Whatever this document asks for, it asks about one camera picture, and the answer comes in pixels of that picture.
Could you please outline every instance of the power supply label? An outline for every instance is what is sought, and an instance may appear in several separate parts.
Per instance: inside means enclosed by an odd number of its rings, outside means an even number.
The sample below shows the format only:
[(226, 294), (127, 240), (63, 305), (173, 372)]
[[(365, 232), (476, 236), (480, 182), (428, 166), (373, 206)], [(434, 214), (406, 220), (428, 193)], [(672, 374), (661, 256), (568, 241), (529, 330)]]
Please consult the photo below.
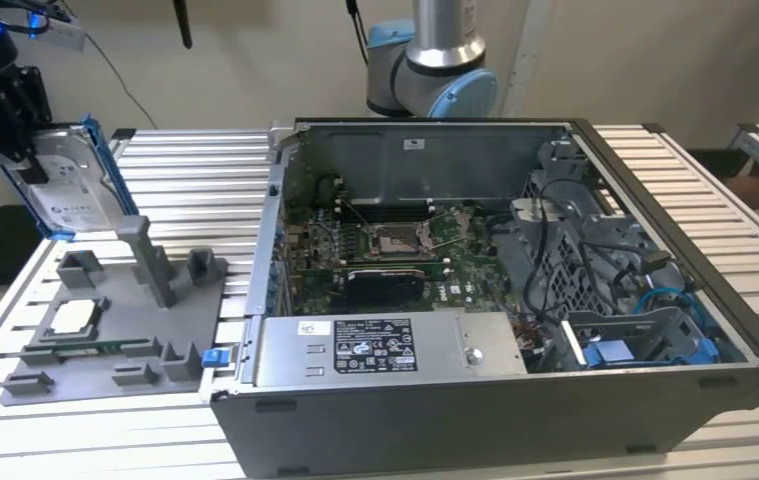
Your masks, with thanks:
[(417, 372), (412, 319), (337, 320), (338, 373)]

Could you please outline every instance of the motherboard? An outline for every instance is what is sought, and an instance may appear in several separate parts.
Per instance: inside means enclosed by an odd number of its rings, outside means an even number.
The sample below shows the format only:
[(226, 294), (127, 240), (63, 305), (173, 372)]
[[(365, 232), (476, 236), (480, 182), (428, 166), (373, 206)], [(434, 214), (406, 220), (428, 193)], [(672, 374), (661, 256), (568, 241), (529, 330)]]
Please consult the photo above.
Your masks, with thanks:
[(342, 207), (302, 212), (288, 228), (296, 314), (520, 311), (478, 207)]

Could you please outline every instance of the aluminum extrusion table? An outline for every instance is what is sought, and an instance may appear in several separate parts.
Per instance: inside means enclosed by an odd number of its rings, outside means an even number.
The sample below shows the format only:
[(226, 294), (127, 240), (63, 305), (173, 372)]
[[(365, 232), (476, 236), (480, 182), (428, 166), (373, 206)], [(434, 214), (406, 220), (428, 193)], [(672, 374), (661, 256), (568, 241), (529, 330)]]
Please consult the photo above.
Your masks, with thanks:
[[(759, 314), (759, 218), (665, 133), (600, 126), (600, 133), (736, 290)], [(139, 131), (114, 145), (151, 238), (171, 257), (213, 247), (229, 260), (217, 344), (242, 337), (242, 317), (268, 177), (265, 130)], [(113, 234), (81, 235), (74, 249), (131, 259)], [(45, 241), (0, 302), (0, 381), (59, 286), (69, 244)], [(205, 372), (201, 394), (182, 393), (19, 407), (0, 405), (0, 478), (240, 478), (244, 476), (205, 392), (228, 380)], [(759, 478), (759, 408), (720, 415), (667, 456), (560, 462), (412, 478)]]

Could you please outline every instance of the white label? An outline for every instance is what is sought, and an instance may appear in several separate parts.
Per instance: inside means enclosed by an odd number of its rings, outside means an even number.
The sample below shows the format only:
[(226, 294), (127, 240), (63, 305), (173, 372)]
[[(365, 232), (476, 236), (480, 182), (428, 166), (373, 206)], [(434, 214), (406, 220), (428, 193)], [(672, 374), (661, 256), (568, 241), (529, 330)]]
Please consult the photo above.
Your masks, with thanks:
[(428, 141), (424, 138), (408, 138), (404, 140), (404, 150), (424, 150), (428, 147)]
[(300, 335), (332, 335), (332, 322), (300, 322)]

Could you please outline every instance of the white wall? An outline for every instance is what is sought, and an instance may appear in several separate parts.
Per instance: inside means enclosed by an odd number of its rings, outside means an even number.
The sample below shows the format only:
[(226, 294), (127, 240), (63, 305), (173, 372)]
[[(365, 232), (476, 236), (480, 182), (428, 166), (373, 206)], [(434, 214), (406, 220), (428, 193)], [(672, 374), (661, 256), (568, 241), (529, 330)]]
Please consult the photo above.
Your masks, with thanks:
[[(721, 146), (759, 120), (759, 0), (554, 0), (526, 116), (660, 122), (689, 146)], [(342, 0), (197, 0), (185, 50), (169, 0), (70, 0), (163, 128), (265, 126), (365, 113), (365, 68)], [(481, 0), (488, 63), (506, 85), (526, 1)], [(362, 0), (368, 25), (409, 0)], [(57, 119), (91, 112), (107, 131), (147, 127), (94, 49), (22, 40)], [(14, 196), (0, 179), (0, 205)]]
[[(189, 2), (195, 47), (181, 42), (171, 1), (70, 0), (161, 128), (258, 128), (276, 118), (361, 116), (365, 66), (344, 0)], [(366, 26), (412, 16), (410, 0), (362, 0)], [(526, 1), (485, 0), (488, 63), (510, 72)], [(38, 65), (58, 121), (91, 112), (107, 132), (150, 128), (94, 48), (18, 41)], [(14, 199), (0, 179), (0, 205)]]
[(759, 121), (759, 0), (556, 0), (526, 115), (661, 123), (725, 147)]

